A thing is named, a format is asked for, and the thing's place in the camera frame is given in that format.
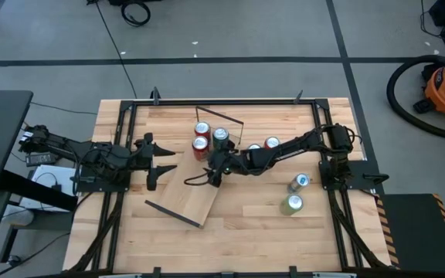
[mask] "wooden table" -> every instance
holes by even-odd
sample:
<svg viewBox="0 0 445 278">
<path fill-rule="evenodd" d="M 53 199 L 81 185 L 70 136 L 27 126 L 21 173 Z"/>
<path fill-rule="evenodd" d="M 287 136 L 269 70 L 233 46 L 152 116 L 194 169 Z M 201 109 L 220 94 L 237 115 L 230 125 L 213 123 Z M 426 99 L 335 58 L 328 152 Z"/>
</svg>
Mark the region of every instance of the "wooden table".
<svg viewBox="0 0 445 278">
<path fill-rule="evenodd" d="M 333 122 L 356 131 L 348 99 L 330 98 L 328 102 Z M 113 140 L 119 105 L 120 100 L 102 100 L 94 141 Z M 303 105 L 207 108 L 245 122 L 241 148 L 262 144 L 271 135 L 287 141 L 314 128 L 311 107 Z M 231 134 L 239 134 L 239 127 L 227 120 L 209 114 L 200 116 L 212 126 L 228 127 Z M 194 107 L 141 107 L 134 140 L 153 132 L 159 146 L 177 153 L 155 158 L 155 164 L 177 163 L 191 144 L 195 122 Z M 362 157 L 357 140 L 350 160 Z M 309 152 L 276 164 L 260 177 L 224 176 L 203 229 L 144 203 L 160 197 L 175 171 L 159 178 L 155 192 L 146 189 L 146 173 L 133 173 L 131 190 L 124 198 L 114 272 L 151 273 L 155 266 L 160 266 L 163 273 L 287 272 L 289 266 L 297 266 L 298 271 L 340 270 L 328 197 L 321 188 L 319 159 L 318 153 Z M 281 215 L 278 205 L 287 195 L 286 184 L 299 172 L 311 176 L 311 185 L 300 192 L 304 208 L 291 217 Z M 381 261 L 390 264 L 374 198 L 357 191 L 349 196 L 359 235 Z M 77 262 L 96 235 L 102 201 L 103 193 L 94 193 L 76 212 L 64 269 Z M 344 230 L 343 235 L 352 265 L 352 250 Z M 105 266 L 108 245 L 106 238 L 101 266 Z"/>
</svg>

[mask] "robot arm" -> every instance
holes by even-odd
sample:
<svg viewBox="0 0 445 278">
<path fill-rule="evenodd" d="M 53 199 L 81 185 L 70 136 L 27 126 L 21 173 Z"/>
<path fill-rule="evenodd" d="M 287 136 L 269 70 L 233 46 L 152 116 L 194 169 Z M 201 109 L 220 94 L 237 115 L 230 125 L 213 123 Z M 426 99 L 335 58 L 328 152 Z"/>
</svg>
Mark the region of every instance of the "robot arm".
<svg viewBox="0 0 445 278">
<path fill-rule="evenodd" d="M 355 136 L 350 134 L 350 131 L 347 127 L 339 124 L 324 125 L 277 147 L 245 150 L 240 151 L 239 154 L 237 154 L 238 150 L 234 150 L 234 143 L 229 142 L 226 146 L 214 150 L 210 154 L 210 169 L 206 169 L 209 177 L 207 182 L 219 187 L 222 174 L 261 175 L 271 169 L 278 161 L 292 158 L 306 151 L 318 151 L 332 157 L 331 175 L 345 180 L 351 175 L 348 167 L 348 154 L 353 150 L 352 136 Z M 326 146 L 322 140 L 324 132 L 329 134 L 331 147 Z"/>
<path fill-rule="evenodd" d="M 93 170 L 97 177 L 111 183 L 121 182 L 132 171 L 148 171 L 148 190 L 155 190 L 157 177 L 176 165 L 152 167 L 153 156 L 175 154 L 152 144 L 152 134 L 135 141 L 137 150 L 130 151 L 111 142 L 78 142 L 51 134 L 46 126 L 27 127 L 20 139 L 20 149 L 25 153 L 50 152 Z"/>
</svg>

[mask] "red can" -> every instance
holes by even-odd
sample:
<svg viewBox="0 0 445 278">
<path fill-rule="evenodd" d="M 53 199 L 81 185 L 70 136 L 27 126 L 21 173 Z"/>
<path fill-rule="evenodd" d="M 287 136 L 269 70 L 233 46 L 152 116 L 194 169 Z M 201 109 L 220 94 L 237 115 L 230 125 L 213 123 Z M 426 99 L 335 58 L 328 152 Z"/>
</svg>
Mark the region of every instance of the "red can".
<svg viewBox="0 0 445 278">
<path fill-rule="evenodd" d="M 206 122 L 200 121 L 195 125 L 195 136 L 203 136 L 210 141 L 210 126 Z"/>
<path fill-rule="evenodd" d="M 209 154 L 209 141 L 203 136 L 197 136 L 192 143 L 193 155 L 198 161 L 203 161 Z"/>
<path fill-rule="evenodd" d="M 266 139 L 266 141 L 263 143 L 263 147 L 265 148 L 273 148 L 277 147 L 280 144 L 279 139 L 277 137 L 271 136 Z"/>
</svg>

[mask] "concrete floor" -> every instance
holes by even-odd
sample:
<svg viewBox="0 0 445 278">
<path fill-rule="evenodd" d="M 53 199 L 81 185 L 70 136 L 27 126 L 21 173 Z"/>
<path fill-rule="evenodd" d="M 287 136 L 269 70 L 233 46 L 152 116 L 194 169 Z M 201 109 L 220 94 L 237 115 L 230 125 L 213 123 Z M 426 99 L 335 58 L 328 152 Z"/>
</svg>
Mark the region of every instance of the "concrete floor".
<svg viewBox="0 0 445 278">
<path fill-rule="evenodd" d="M 426 0 L 426 8 L 433 2 Z M 164 0 L 148 5 L 152 19 L 136 29 L 126 25 L 118 7 L 100 2 L 123 58 L 141 63 L 127 65 L 139 98 L 157 86 L 164 98 L 294 97 L 304 90 L 303 97 L 359 100 L 358 121 L 366 121 L 379 168 L 391 176 L 384 183 L 386 193 L 438 193 L 445 202 L 445 139 L 411 127 L 387 104 L 387 80 L 399 64 L 363 60 L 351 64 L 349 76 L 349 63 L 340 59 L 445 55 L 442 41 L 420 31 L 419 0 Z M 96 111 L 101 99 L 133 97 L 120 65 L 74 61 L 117 59 L 94 5 L 85 6 L 84 0 L 0 0 L 0 8 L 0 90 L 31 90 L 35 102 L 85 111 Z M 341 43 L 338 48 L 331 13 L 337 15 L 344 48 Z M 430 18 L 426 27 L 436 30 Z M 312 58 L 299 63 L 173 59 L 161 64 L 163 58 L 195 55 Z M 49 60 L 66 60 L 66 66 Z M 8 61 L 34 66 L 3 66 Z M 419 72 L 409 71 L 396 87 L 407 107 L 420 95 Z M 438 115 L 427 117 L 445 126 Z M 95 118 L 32 106 L 26 121 L 86 140 Z M 29 170 L 13 157 L 6 168 L 21 175 Z M 54 237 L 55 232 L 23 232 L 12 253 L 25 257 Z M 65 251 L 66 239 L 61 239 L 3 277 L 57 273 Z"/>
</svg>

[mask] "wooden board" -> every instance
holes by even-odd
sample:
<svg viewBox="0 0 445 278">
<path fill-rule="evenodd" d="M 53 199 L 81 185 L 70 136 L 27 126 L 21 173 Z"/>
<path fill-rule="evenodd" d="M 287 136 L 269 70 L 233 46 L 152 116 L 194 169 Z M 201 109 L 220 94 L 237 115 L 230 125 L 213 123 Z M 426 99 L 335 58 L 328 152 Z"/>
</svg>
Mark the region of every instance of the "wooden board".
<svg viewBox="0 0 445 278">
<path fill-rule="evenodd" d="M 119 100 L 101 102 L 93 140 L 112 139 L 119 103 Z M 329 104 L 333 122 L 356 131 L 348 99 L 331 98 Z M 241 148 L 262 144 L 270 135 L 287 141 L 314 127 L 311 109 L 304 105 L 208 108 L 245 122 Z M 155 164 L 178 163 L 193 138 L 194 118 L 193 107 L 141 107 L 134 139 L 145 132 L 154 132 L 159 146 L 177 153 L 156 158 Z M 230 133 L 239 134 L 239 127 L 231 126 L 230 122 L 206 114 L 201 114 L 201 118 L 212 126 L 227 126 Z M 155 192 L 146 189 L 146 173 L 135 172 L 124 200 L 115 273 L 151 273 L 155 266 L 166 273 L 287 272 L 288 266 L 297 266 L 298 271 L 340 270 L 328 198 L 320 183 L 319 158 L 317 153 L 301 154 L 276 164 L 260 177 L 224 176 L 224 186 L 219 189 L 204 229 L 144 203 L 146 199 L 153 202 L 160 199 L 174 171 L 159 178 Z M 350 159 L 361 158 L 356 141 Z M 278 205 L 287 195 L 286 184 L 298 172 L 311 176 L 311 185 L 300 193 L 304 208 L 291 217 L 283 216 Z M 389 263 L 374 199 L 361 192 L 349 195 L 358 234 L 381 261 Z M 93 240 L 102 199 L 103 194 L 94 193 L 76 212 L 64 269 L 75 264 Z M 345 239 L 348 261 L 352 264 L 349 239 L 347 236 Z M 107 240 L 104 243 L 102 266 L 108 243 Z"/>
<path fill-rule="evenodd" d="M 212 185 L 185 185 L 183 181 L 199 176 L 204 173 L 203 168 L 207 167 L 207 161 L 197 161 L 192 146 L 188 145 L 178 167 L 172 170 L 175 171 L 173 178 L 159 200 L 146 200 L 145 203 L 183 222 L 203 228 L 219 189 Z"/>
</svg>

